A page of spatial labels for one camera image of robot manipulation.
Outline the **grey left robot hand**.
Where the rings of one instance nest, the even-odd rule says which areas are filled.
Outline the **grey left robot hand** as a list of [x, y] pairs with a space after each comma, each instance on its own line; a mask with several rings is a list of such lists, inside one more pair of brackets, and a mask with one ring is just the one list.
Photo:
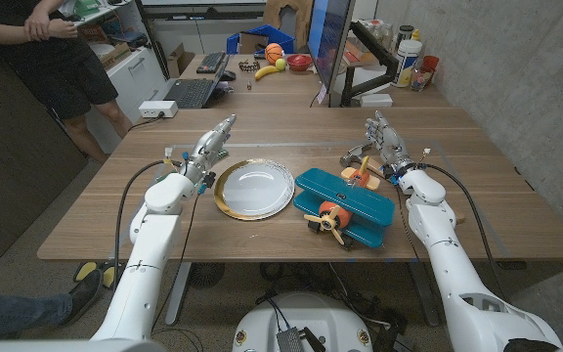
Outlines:
[[199, 183], [219, 160], [219, 152], [230, 138], [230, 131], [236, 120], [237, 116], [231, 114], [196, 142], [192, 152], [180, 168], [180, 172], [194, 184]]

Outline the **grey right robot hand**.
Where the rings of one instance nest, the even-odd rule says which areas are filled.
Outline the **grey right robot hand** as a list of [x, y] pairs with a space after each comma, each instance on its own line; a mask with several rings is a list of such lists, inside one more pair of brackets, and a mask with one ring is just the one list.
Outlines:
[[374, 118], [366, 120], [365, 128], [367, 138], [379, 151], [386, 178], [403, 177], [410, 168], [414, 167], [403, 138], [379, 110], [374, 112]]

